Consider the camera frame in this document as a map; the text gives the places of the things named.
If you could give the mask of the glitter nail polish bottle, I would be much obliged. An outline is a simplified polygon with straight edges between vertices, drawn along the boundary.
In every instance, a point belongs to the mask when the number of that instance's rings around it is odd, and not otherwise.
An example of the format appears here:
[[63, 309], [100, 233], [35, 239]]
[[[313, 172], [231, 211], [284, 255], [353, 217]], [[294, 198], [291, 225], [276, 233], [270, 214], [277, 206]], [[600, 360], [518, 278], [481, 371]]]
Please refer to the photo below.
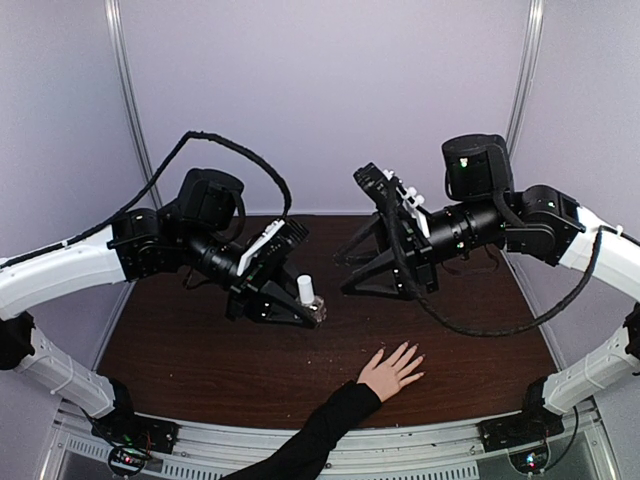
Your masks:
[[299, 275], [296, 281], [298, 303], [311, 315], [317, 324], [323, 323], [327, 315], [325, 300], [316, 294], [312, 277], [308, 274], [303, 274]]

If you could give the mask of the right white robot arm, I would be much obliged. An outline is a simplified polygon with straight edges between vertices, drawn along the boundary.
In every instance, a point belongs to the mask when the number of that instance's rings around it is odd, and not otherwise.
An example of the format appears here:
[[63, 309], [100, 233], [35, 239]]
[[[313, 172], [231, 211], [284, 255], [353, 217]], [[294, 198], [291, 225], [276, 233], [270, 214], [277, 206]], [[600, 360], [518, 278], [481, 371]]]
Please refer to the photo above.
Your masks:
[[353, 267], [343, 293], [420, 301], [437, 290], [436, 270], [447, 260], [493, 245], [638, 297], [638, 241], [550, 186], [517, 191], [501, 136], [456, 137], [442, 153], [450, 205], [436, 212], [389, 170], [367, 164], [355, 172], [376, 210], [336, 253]]

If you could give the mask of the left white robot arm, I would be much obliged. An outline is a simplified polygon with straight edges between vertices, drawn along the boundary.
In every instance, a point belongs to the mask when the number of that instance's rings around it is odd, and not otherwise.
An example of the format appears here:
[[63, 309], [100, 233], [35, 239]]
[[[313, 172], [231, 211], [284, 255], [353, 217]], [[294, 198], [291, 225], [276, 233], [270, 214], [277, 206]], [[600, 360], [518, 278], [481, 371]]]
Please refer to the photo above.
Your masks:
[[1, 263], [1, 367], [24, 373], [104, 422], [123, 444], [144, 424], [127, 388], [77, 363], [37, 329], [28, 310], [76, 291], [133, 282], [188, 267], [227, 292], [225, 315], [256, 323], [315, 328], [326, 317], [312, 279], [288, 262], [307, 237], [276, 219], [245, 246], [223, 231], [245, 223], [243, 183], [218, 170], [192, 169], [177, 198], [158, 211], [126, 209], [81, 240], [65, 240]]

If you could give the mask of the black sleeved forearm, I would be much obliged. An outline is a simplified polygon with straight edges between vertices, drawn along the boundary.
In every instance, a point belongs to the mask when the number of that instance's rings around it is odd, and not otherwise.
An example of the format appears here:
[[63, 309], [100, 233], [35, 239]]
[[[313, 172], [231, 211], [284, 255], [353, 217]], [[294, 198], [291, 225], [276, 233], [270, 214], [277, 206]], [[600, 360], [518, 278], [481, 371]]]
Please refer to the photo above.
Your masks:
[[225, 479], [316, 479], [340, 439], [381, 405], [371, 389], [349, 381], [317, 407], [304, 426], [271, 456]]

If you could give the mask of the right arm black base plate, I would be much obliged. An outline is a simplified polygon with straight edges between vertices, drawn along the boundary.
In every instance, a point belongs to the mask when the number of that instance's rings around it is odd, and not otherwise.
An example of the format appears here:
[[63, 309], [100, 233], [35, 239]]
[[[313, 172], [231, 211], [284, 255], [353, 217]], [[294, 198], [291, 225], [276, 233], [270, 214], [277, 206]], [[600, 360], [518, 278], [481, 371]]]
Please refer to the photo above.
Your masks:
[[560, 416], [544, 417], [525, 412], [484, 420], [478, 428], [485, 452], [541, 442], [565, 431]]

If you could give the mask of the person's bare hand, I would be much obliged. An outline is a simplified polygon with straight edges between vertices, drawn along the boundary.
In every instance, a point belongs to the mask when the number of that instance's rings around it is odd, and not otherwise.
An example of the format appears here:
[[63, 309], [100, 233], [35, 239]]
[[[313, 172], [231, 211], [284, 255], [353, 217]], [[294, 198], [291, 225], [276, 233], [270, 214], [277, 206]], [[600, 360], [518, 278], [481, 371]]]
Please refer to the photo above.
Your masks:
[[384, 358], [385, 350], [380, 349], [360, 371], [356, 383], [367, 386], [382, 403], [386, 402], [425, 375], [419, 370], [425, 356], [418, 350], [418, 344], [406, 341]]

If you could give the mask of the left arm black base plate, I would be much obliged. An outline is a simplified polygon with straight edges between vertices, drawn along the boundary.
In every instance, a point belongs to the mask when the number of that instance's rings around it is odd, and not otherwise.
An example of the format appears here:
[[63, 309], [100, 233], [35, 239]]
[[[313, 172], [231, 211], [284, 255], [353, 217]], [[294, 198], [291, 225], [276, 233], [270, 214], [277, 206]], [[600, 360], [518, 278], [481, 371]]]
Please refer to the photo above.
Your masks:
[[117, 446], [133, 447], [142, 453], [171, 454], [179, 433], [177, 423], [138, 415], [131, 422], [105, 419], [91, 419], [90, 422], [94, 436]]

